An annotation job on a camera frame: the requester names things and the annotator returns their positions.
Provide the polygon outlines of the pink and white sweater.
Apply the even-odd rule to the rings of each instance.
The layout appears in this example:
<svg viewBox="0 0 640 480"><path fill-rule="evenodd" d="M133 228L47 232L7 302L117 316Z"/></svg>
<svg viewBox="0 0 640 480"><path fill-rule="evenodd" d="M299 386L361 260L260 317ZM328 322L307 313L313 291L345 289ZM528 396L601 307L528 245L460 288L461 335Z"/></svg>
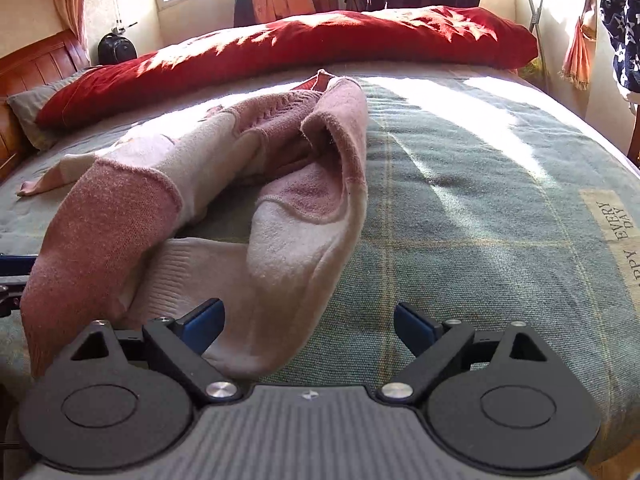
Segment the pink and white sweater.
<svg viewBox="0 0 640 480"><path fill-rule="evenodd" d="M226 319L205 359L237 378L280 370L360 237L367 126L360 84L319 72L199 122L150 122L23 184L24 196L66 189L21 302L32 374L98 318L138 328L210 298Z"/></svg>

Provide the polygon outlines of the grey pillow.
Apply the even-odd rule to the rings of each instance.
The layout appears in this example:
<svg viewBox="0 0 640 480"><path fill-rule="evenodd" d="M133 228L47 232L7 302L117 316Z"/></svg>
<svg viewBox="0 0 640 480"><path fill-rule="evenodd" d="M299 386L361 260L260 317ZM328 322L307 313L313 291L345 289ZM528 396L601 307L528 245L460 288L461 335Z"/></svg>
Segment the grey pillow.
<svg viewBox="0 0 640 480"><path fill-rule="evenodd" d="M36 118L40 110L43 109L56 92L79 79L85 72L88 72L88 68L78 70L73 75L50 82L50 84L44 84L35 89L14 94L6 99L10 109L17 117L27 140L37 151L47 151L58 142L56 133L37 126Z"/></svg>

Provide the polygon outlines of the green plaid bed blanket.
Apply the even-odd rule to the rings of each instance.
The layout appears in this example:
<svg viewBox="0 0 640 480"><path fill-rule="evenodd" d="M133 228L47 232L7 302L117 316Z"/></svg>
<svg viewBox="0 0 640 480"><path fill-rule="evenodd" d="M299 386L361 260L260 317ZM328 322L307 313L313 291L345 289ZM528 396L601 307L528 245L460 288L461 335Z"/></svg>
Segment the green plaid bed blanket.
<svg viewBox="0 0 640 480"><path fill-rule="evenodd" d="M405 301L523 321L599 405L591 460L639 435L639 179L562 105L491 68L338 64L367 96L367 220L322 319L273 384L377 385L410 361Z"/></svg>

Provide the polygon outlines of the black kettle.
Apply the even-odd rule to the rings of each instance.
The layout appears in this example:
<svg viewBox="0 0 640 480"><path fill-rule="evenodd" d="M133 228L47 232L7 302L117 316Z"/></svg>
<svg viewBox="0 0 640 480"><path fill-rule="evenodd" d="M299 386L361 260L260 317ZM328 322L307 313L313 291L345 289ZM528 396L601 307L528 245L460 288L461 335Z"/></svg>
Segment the black kettle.
<svg viewBox="0 0 640 480"><path fill-rule="evenodd" d="M112 30L103 36L96 47L100 65L116 65L138 57L136 47L124 35L126 28L117 21Z"/></svg>

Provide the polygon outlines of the right orange curtain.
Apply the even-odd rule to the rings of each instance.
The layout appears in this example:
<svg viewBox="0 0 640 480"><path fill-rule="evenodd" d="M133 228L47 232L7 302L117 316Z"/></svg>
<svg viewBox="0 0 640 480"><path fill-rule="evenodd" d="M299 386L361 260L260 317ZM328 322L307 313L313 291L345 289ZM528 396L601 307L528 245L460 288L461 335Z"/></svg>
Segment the right orange curtain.
<svg viewBox="0 0 640 480"><path fill-rule="evenodd" d="M582 91L589 88L591 81L598 38L597 17L598 0L580 0L580 10L561 67L563 78Z"/></svg>

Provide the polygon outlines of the orange cloth covered cabinet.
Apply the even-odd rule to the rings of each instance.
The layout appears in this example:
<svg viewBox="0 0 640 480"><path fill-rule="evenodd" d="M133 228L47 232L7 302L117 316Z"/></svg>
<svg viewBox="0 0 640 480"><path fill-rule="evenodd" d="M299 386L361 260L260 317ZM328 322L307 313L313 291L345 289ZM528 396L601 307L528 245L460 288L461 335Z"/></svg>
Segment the orange cloth covered cabinet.
<svg viewBox="0 0 640 480"><path fill-rule="evenodd" d="M266 24L290 16L337 9L338 0L234 0L233 26Z"/></svg>

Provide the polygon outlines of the red duvet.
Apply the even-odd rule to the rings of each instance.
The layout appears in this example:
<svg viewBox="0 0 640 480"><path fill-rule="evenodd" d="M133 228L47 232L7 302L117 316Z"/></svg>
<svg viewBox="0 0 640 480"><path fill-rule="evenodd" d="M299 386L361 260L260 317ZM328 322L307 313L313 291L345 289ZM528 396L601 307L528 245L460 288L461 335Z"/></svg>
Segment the red duvet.
<svg viewBox="0 0 640 480"><path fill-rule="evenodd" d="M484 8L296 15L217 30L88 70L44 104L36 124L73 131L201 88L302 66L393 61L518 70L537 54L531 32Z"/></svg>

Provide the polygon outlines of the navy star patterned garment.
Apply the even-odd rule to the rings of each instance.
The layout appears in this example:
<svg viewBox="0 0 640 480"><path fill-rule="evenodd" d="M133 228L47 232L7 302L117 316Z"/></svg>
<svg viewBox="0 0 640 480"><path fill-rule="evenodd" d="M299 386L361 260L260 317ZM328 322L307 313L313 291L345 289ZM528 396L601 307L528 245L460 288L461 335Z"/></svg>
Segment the navy star patterned garment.
<svg viewBox="0 0 640 480"><path fill-rule="evenodd" d="M620 94L639 103L639 0L601 0L602 23L614 50L612 67Z"/></svg>

